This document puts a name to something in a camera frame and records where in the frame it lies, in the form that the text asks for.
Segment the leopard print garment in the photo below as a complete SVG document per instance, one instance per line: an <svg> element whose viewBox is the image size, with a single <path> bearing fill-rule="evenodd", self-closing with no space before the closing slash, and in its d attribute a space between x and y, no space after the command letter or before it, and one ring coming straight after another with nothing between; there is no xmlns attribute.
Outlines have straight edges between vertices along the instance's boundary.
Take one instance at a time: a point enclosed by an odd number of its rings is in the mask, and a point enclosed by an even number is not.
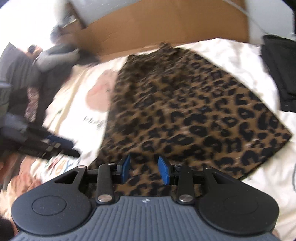
<svg viewBox="0 0 296 241"><path fill-rule="evenodd" d="M158 158L195 170L212 166L246 177L278 152L291 132L258 96L198 53L161 44L130 55L112 92L106 131L90 169L130 155L116 195L175 196Z"/></svg>

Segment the white cartoon bed sheet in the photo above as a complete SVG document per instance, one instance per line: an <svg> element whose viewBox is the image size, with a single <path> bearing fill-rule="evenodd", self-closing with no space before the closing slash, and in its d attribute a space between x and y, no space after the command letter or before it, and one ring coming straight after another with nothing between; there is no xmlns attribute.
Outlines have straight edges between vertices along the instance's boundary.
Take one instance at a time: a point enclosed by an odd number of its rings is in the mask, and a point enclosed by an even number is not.
<svg viewBox="0 0 296 241"><path fill-rule="evenodd" d="M216 38L186 44L215 65L237 77L295 132L295 113L280 110L278 90L260 56L259 46ZM21 169L1 191L1 217L11 219L11 205L17 197L42 182L49 181L77 165L89 165L101 148L108 117L107 103L100 109L88 106L87 93L99 85L99 96L107 97L113 81L101 81L100 76L113 77L126 62L119 57L94 67L75 67L71 79L56 94L47 110L45 126L52 132L74 141L81 157L56 156L49 161L25 157ZM279 204L280 216L276 230L281 240L295 239L295 138L267 163L247 177L246 184L271 195Z"/></svg>

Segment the grey neck pillow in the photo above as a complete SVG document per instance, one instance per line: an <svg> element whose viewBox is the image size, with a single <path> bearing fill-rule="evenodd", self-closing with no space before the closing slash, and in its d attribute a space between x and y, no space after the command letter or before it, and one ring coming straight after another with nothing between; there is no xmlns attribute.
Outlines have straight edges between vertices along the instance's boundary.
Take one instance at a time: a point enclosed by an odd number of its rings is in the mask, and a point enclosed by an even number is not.
<svg viewBox="0 0 296 241"><path fill-rule="evenodd" d="M80 58L79 49L71 45L60 44L42 51L33 62L41 71L46 72L62 64L76 63Z"/></svg>

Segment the brown cardboard sheet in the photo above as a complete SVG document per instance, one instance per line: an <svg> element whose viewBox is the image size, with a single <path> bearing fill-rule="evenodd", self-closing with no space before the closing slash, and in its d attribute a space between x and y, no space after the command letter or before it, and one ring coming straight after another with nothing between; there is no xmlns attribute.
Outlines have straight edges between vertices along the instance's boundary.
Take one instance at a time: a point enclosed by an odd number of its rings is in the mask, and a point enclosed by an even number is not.
<svg viewBox="0 0 296 241"><path fill-rule="evenodd" d="M139 1L61 37L106 62L149 51L214 38L249 42L247 17L224 1Z"/></svg>

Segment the black garment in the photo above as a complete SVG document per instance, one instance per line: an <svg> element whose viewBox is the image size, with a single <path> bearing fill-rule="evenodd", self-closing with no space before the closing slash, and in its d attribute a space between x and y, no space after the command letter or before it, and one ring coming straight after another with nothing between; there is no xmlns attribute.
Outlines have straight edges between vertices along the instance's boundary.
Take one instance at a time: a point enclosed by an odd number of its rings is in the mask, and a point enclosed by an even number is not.
<svg viewBox="0 0 296 241"><path fill-rule="evenodd" d="M295 112L295 41L276 35L263 36L261 57L273 78L282 111Z"/></svg>

